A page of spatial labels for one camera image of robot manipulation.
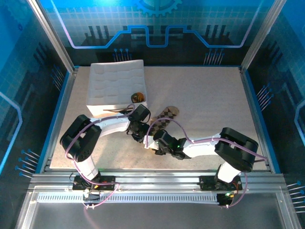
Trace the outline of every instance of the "black mount bracket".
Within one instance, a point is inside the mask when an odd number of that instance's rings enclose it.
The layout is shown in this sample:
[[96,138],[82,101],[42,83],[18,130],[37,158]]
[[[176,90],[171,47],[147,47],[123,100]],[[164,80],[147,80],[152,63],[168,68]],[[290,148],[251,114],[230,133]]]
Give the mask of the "black mount bracket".
[[198,185],[201,191],[234,191],[236,190],[234,183],[238,184],[239,191],[243,190],[239,176],[234,177],[231,183],[215,180],[214,176],[200,176]]
[[[98,183],[114,183],[115,182],[115,176],[98,176],[94,180]],[[85,189],[90,190],[97,190],[97,191],[113,191],[114,190],[114,184],[113,185],[93,185],[89,184],[87,181],[85,181],[81,176],[75,176],[74,182],[73,182],[73,191],[80,191]]]

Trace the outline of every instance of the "robotic arm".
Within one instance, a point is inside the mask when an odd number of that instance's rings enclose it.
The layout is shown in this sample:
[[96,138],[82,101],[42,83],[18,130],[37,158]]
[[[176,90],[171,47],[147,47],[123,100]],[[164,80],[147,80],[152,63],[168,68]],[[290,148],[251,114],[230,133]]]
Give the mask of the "robotic arm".
[[[154,136],[146,136],[149,125],[143,123],[150,111],[143,105],[138,106],[129,116],[117,114],[106,117],[101,122],[90,126],[72,145],[68,154],[74,159],[78,169],[88,180],[99,182],[101,176],[95,167],[91,154],[102,136],[114,132],[131,132],[135,141],[144,143],[155,150],[157,155],[171,154],[173,157],[183,160],[196,156],[219,155],[225,163],[218,168],[216,179],[225,183],[230,183],[240,172],[251,172],[255,156],[219,139],[227,139],[237,143],[253,152],[257,151],[258,144],[231,129],[224,128],[221,133],[212,137],[198,139],[176,139],[171,137],[165,130],[158,131]],[[62,136],[60,144],[65,150],[77,136],[77,134],[87,125],[98,122],[96,118],[87,118],[85,115],[78,116],[66,133]]]

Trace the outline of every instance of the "beige table surface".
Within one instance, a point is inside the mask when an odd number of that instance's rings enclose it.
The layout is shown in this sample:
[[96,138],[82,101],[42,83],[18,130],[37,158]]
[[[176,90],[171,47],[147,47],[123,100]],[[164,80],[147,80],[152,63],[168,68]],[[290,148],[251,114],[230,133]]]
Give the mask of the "beige table surface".
[[[78,115],[92,117],[86,106],[89,72],[89,67],[79,68],[60,137]],[[211,136],[230,127],[258,141],[237,67],[145,67],[144,74],[152,117],[173,105],[179,108],[176,120],[189,137]],[[183,137],[175,123],[166,130],[177,139]],[[170,155],[158,156],[125,133],[100,138],[92,157],[99,168],[217,169],[224,162],[219,156],[182,161]],[[51,168],[71,167],[58,139]],[[254,169],[266,169],[264,162],[256,163]]]

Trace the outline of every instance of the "glass panel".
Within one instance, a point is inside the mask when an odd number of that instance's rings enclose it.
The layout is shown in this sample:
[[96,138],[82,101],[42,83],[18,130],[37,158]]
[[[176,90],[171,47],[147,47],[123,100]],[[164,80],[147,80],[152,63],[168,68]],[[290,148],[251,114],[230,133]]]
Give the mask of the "glass panel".
[[288,0],[248,72],[281,169],[304,176],[305,2]]
[[272,0],[41,0],[75,65],[240,65]]
[[13,228],[67,71],[27,1],[0,1],[0,31],[0,222]]

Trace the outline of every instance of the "purple cable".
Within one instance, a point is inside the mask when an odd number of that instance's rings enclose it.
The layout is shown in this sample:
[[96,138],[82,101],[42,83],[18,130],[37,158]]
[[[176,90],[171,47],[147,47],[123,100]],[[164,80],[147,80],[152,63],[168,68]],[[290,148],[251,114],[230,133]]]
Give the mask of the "purple cable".
[[150,132],[150,130],[152,129],[153,125],[154,125],[157,121],[160,121],[160,120],[170,120],[170,121],[173,121],[174,123],[176,123],[176,124],[182,129],[182,131],[183,131],[183,133],[184,133],[184,136],[185,136],[186,140],[188,140],[189,142],[192,142],[191,139],[189,139],[189,137],[187,136],[186,131],[185,131],[184,128],[180,125],[179,122],[177,122],[177,121],[174,120],[174,119],[165,118],[165,117],[164,117],[164,118],[158,118],[156,121],[154,121],[154,122],[149,126],[149,128],[148,128],[148,130],[147,130],[147,133],[146,133],[146,143],[145,143],[145,147],[146,147],[146,148],[148,147],[148,135],[149,135],[149,132]]
[[241,150],[243,150],[243,151],[245,151],[245,152],[247,152],[247,153],[249,153],[249,154],[251,154],[251,155],[253,155],[253,156],[262,158],[262,159],[264,159],[265,161],[267,160],[266,157],[261,156],[261,155],[255,153],[255,152],[253,152],[253,151],[251,151],[251,150],[249,150],[249,149],[247,149],[247,148],[245,148],[245,147],[243,147],[243,146],[241,146],[241,145],[239,145],[239,144],[237,144],[237,143],[235,143],[235,142],[232,142],[232,141],[230,141],[230,140],[228,140],[228,139],[225,139],[225,138],[220,138],[220,137],[214,137],[214,138],[213,138],[213,137],[211,137],[211,138],[207,138],[207,139],[192,141],[192,140],[187,136],[185,129],[184,129],[176,120],[173,120],[173,119],[171,119],[171,118],[165,118],[165,117],[164,117],[164,118],[158,118],[158,119],[157,119],[156,121],[154,121],[154,122],[150,125],[150,127],[148,128],[148,131],[147,131],[147,133],[146,133],[146,143],[145,143],[145,147],[146,147],[146,148],[148,147],[148,134],[149,134],[151,128],[153,127],[153,125],[154,125],[157,121],[160,121],[160,120],[170,120],[170,121],[173,121],[174,123],[176,123],[176,124],[182,129],[182,131],[183,131],[183,133],[184,133],[184,136],[185,136],[186,140],[187,140],[188,142],[190,142],[191,144],[195,144],[195,143],[207,143],[207,142],[211,142],[211,141],[223,141],[223,142],[229,143],[229,144],[231,144],[231,145],[234,145],[235,147],[237,147],[237,148],[239,148],[239,149],[241,149]]
[[116,183],[116,182],[113,182],[113,183],[99,183],[99,182],[95,182],[95,181],[92,181],[92,180],[89,180],[88,178],[86,178],[83,173],[81,173],[80,169],[78,168],[77,164],[75,161],[73,161],[73,164],[77,170],[77,172],[80,174],[80,176],[85,180],[87,181],[88,183],[90,184],[94,184],[94,185],[118,185],[119,183]]
[[130,106],[133,107],[133,110],[131,112],[129,112],[127,115],[121,115],[121,116],[110,116],[110,117],[105,117],[105,118],[102,118],[100,120],[96,120],[92,123],[89,123],[88,125],[86,125],[76,136],[75,138],[73,138],[73,140],[71,141],[71,143],[69,144],[69,146],[67,147],[66,149],[66,152],[65,152],[65,157],[69,160],[73,160],[73,158],[71,157],[68,157],[68,152],[70,151],[70,149],[72,148],[72,145],[77,141],[77,139],[81,136],[82,133],[84,133],[90,126],[96,124],[96,123],[100,123],[102,121],[106,121],[106,120],[109,120],[109,119],[114,119],[114,118],[126,118],[128,117],[129,115],[131,115],[134,110],[135,110],[135,105],[134,104],[129,104],[126,109],[128,109]]
[[[73,140],[71,141],[71,143],[70,143],[69,146],[67,147],[66,152],[65,152],[65,157],[66,157],[67,159],[69,159],[69,160],[73,160],[73,158],[69,158],[69,157],[68,157],[68,152],[70,151],[72,145],[76,142],[76,140],[81,136],[81,134],[84,133],[90,126],[92,126],[92,125],[94,125],[94,124],[96,124],[96,123],[100,123],[100,122],[105,121],[105,120],[109,120],[109,119],[114,119],[114,118],[125,118],[125,117],[128,117],[128,116],[131,115],[131,114],[134,112],[134,110],[135,110],[135,105],[134,105],[134,104],[128,105],[128,106],[126,107],[126,109],[128,109],[130,106],[132,106],[133,109],[132,109],[132,111],[129,112],[127,115],[105,117],[105,118],[102,118],[101,120],[96,120],[96,121],[94,121],[94,122],[89,123],[88,125],[86,125],[86,126],[85,126],[85,127],[84,127],[84,128],[83,128],[83,129],[73,138]],[[89,208],[94,208],[94,207],[97,207],[97,206],[99,206],[99,205],[105,203],[105,202],[115,193],[115,191],[116,191],[116,190],[119,188],[119,186],[120,186],[120,184],[117,183],[117,182],[113,182],[113,183],[98,183],[98,182],[91,181],[91,180],[87,179],[87,178],[81,173],[80,169],[79,169],[78,166],[76,165],[75,160],[73,160],[73,164],[74,164],[76,170],[78,171],[78,173],[80,174],[80,176],[81,176],[85,181],[87,181],[87,182],[90,183],[90,184],[99,185],[99,186],[102,186],[102,185],[117,185],[117,187],[113,190],[113,192],[112,192],[111,194],[109,194],[109,196],[108,196],[105,200],[103,200],[102,202],[100,202],[100,203],[98,203],[98,204],[96,204],[96,205],[94,205],[94,206],[88,206]]]
[[239,199],[236,202],[234,202],[233,204],[230,204],[228,206],[229,208],[235,206],[236,204],[238,204],[242,200],[242,198],[244,198],[244,196],[246,194],[246,191],[247,191],[247,187],[248,187],[248,177],[247,177],[246,173],[244,173],[244,178],[245,178],[245,182],[246,182],[246,184],[244,186],[244,191],[243,191],[242,195],[239,197]]

